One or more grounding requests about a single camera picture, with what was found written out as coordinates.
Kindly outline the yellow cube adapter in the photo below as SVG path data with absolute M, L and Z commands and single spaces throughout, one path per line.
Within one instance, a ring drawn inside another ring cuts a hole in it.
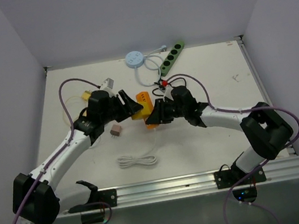
M 140 119 L 146 119 L 150 114 L 151 114 L 151 111 L 149 111 L 149 107 L 148 105 L 145 103 L 142 103 L 141 104 L 142 106 L 142 109 L 137 112 L 136 114 L 132 115 L 132 120 L 140 120 Z

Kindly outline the rose brown plug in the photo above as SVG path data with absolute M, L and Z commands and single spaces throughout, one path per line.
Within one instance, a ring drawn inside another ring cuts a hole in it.
M 122 126 L 119 124 L 113 124 L 111 126 L 110 129 L 110 135 L 112 135 L 112 137 L 119 137 L 121 136 L 121 132 L 122 132 Z

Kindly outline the orange power strip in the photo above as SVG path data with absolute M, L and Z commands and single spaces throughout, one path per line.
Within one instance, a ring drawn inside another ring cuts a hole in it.
M 153 112 L 153 103 L 151 100 L 151 97 L 147 91 L 141 91 L 136 95 L 137 102 L 143 106 L 143 109 L 139 113 L 139 118 L 144 121 L 144 124 L 146 125 L 147 129 L 155 129 L 159 125 L 157 124 L 146 124 L 146 120 L 150 116 L 150 114 Z

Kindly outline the yellow two-port adapter plug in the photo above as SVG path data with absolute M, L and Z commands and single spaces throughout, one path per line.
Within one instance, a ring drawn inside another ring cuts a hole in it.
M 89 100 L 89 98 L 90 98 L 90 96 L 91 96 L 91 91 L 84 91 L 83 92 L 83 94 L 81 95 L 81 98 L 85 101 L 85 102 L 87 102 L 88 100 Z

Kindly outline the round light blue socket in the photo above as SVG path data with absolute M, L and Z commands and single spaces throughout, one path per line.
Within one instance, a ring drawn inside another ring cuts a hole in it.
M 131 69 L 137 69 L 144 64 L 144 55 L 140 51 L 131 51 L 125 55 L 125 64 Z

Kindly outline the green power strip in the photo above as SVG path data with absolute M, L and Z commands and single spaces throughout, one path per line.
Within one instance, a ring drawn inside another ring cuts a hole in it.
M 174 63 L 176 62 L 177 58 L 179 58 L 181 52 L 184 50 L 185 42 L 177 41 L 173 47 L 171 48 L 170 52 L 168 53 L 167 57 L 163 61 L 160 66 L 161 76 L 166 77 L 169 71 L 172 69 Z

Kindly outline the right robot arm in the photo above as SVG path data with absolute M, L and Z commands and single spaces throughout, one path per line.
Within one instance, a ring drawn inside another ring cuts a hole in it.
M 233 162 L 229 174 L 238 184 L 247 183 L 252 171 L 264 161 L 276 159 L 293 134 L 292 127 L 267 103 L 259 102 L 245 112 L 221 111 L 198 102 L 185 86 L 172 89 L 170 98 L 155 100 L 146 124 L 167 124 L 175 118 L 202 128 L 222 127 L 244 133 L 250 147 Z

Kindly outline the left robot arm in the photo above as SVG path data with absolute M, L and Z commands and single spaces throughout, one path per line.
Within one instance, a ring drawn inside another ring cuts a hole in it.
M 30 174 L 18 174 L 13 182 L 13 211 L 34 224 L 52 224 L 59 213 L 78 205 L 95 209 L 99 205 L 97 187 L 86 181 L 74 189 L 58 192 L 57 186 L 75 161 L 104 133 L 106 124 L 121 122 L 139 113 L 143 106 L 122 90 L 111 96 L 107 91 L 91 93 L 65 140 Z

